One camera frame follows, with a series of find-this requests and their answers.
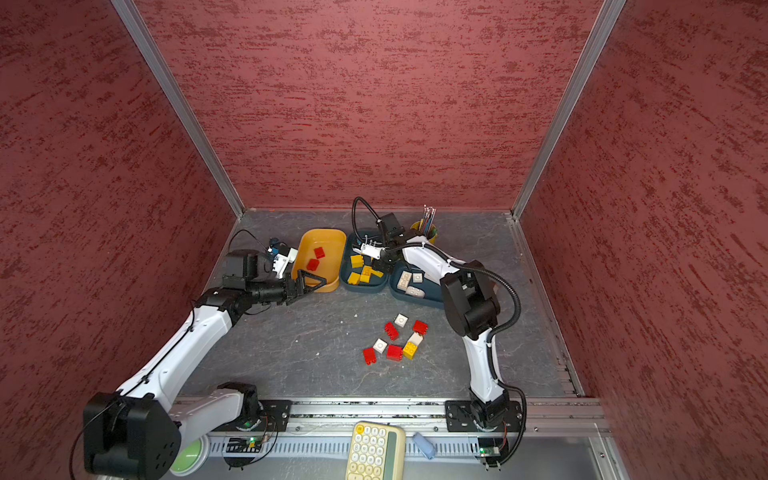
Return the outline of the white long lego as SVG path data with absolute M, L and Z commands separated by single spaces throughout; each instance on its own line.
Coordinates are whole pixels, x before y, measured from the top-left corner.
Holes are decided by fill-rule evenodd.
M 397 289 L 406 291 L 410 286 L 411 279 L 412 273 L 409 271 L 403 271 L 398 279 Z
M 412 287 L 412 286 L 408 286 L 406 288 L 405 294 L 410 296 L 410 297 L 414 297 L 414 298 L 424 298 L 425 297 L 425 292 L 423 290 L 415 288 L 415 287 Z

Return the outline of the yellow rectangular bin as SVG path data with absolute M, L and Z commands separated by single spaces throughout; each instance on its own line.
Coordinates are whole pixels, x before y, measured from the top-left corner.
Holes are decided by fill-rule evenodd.
M 338 229 L 311 229 L 301 238 L 298 255 L 294 262 L 291 276 L 296 279 L 296 272 L 300 269 L 307 270 L 307 264 L 311 259 L 316 259 L 314 249 L 322 247 L 326 256 L 317 259 L 320 264 L 316 271 L 308 271 L 327 279 L 327 284 L 318 293 L 330 293 L 335 291 L 340 284 L 339 271 L 342 263 L 342 255 L 346 241 L 346 234 Z

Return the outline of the white long lego bottom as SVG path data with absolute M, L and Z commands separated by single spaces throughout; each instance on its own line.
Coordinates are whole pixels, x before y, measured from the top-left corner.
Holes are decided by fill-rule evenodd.
M 425 297 L 425 292 L 423 290 L 415 288 L 415 287 L 412 287 L 412 286 L 408 286 L 406 288 L 405 294 L 410 296 L 410 297 L 414 297 L 414 298 L 424 298 Z

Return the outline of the teal bin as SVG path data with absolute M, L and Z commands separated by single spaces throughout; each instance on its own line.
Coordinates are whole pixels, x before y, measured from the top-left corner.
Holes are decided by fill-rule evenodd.
M 361 242 L 354 233 L 346 237 L 339 271 L 342 285 L 352 292 L 378 293 L 389 280 L 382 267 L 376 266 L 370 256 L 361 252 Z
M 410 264 L 398 262 L 388 281 L 390 293 L 398 300 L 442 309 L 441 288 L 426 278 L 425 273 Z

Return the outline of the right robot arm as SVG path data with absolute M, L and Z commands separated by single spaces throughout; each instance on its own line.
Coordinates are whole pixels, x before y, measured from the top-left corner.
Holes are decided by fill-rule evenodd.
M 470 412 L 483 430 L 502 423 L 511 411 L 512 387 L 498 372 L 496 336 L 519 320 L 522 306 L 512 285 L 478 261 L 459 260 L 423 236 L 406 242 L 361 247 L 381 264 L 402 260 L 440 285 L 446 319 L 463 341 L 470 370 Z

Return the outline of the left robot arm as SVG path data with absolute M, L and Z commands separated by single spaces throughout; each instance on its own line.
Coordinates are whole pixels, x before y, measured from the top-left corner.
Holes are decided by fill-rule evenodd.
M 290 305 L 326 279 L 287 271 L 297 256 L 240 249 L 228 253 L 218 285 L 197 299 L 188 318 L 136 374 L 112 393 L 97 393 L 83 410 L 83 463 L 94 475 L 160 479 L 178 454 L 229 423 L 246 431 L 267 418 L 255 386 L 226 382 L 192 405 L 174 403 L 215 344 L 255 305 Z

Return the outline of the pens in cup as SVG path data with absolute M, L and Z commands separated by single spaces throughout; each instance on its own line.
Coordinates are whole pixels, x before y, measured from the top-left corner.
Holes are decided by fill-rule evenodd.
M 433 224 L 435 215 L 436 215 L 436 208 L 425 205 L 423 208 L 423 214 L 422 214 L 421 220 L 426 225 Z

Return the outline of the left circuit board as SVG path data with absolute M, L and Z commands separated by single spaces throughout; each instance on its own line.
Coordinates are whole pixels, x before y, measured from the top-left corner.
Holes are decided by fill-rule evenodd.
M 228 439 L 225 452 L 227 454 L 255 455 L 261 451 L 262 444 L 255 438 L 231 437 Z

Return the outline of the circuit board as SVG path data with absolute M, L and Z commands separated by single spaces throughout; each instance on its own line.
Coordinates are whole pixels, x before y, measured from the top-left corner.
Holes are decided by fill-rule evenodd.
M 482 437 L 477 439 L 477 455 L 481 458 L 500 457 L 507 451 L 506 438 Z
M 261 451 L 262 444 L 255 438 L 231 437 L 228 439 L 225 452 L 227 454 L 255 455 Z

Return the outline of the yellow green calculator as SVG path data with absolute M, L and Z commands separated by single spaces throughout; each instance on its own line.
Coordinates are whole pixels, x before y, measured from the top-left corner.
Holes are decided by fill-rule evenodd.
M 406 434 L 399 427 L 358 422 L 353 427 L 344 478 L 347 480 L 401 480 Z

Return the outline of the blue eraser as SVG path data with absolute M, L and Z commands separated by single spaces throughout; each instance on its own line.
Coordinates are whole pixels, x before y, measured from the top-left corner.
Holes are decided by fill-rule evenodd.
M 412 439 L 416 448 L 427 460 L 433 460 L 436 457 L 436 447 L 430 440 L 420 433 L 415 433 Z

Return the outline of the green round button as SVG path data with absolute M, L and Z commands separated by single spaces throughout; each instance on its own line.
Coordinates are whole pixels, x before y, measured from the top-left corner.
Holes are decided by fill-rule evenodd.
M 202 467 L 209 454 L 209 437 L 207 435 L 201 436 L 179 452 L 169 472 L 176 477 L 189 476 Z

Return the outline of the right circuit board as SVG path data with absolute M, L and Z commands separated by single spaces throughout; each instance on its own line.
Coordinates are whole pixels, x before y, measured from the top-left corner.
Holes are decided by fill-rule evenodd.
M 507 451 L 506 438 L 482 437 L 477 439 L 477 455 L 481 458 L 500 457 Z

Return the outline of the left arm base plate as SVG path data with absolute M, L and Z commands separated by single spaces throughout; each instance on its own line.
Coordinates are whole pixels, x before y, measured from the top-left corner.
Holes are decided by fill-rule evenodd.
M 235 428 L 244 432 L 284 432 L 292 406 L 290 400 L 249 400 L 234 421 Z

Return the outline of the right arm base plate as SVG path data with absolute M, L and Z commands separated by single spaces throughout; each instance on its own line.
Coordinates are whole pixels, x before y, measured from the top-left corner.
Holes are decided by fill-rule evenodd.
M 521 404 L 518 401 L 511 400 L 502 420 L 498 420 L 494 425 L 487 427 L 481 427 L 475 420 L 469 400 L 448 400 L 444 406 L 446 428 L 450 433 L 502 433 L 504 428 L 507 428 L 508 432 L 519 432 L 521 428 L 523 414 Z

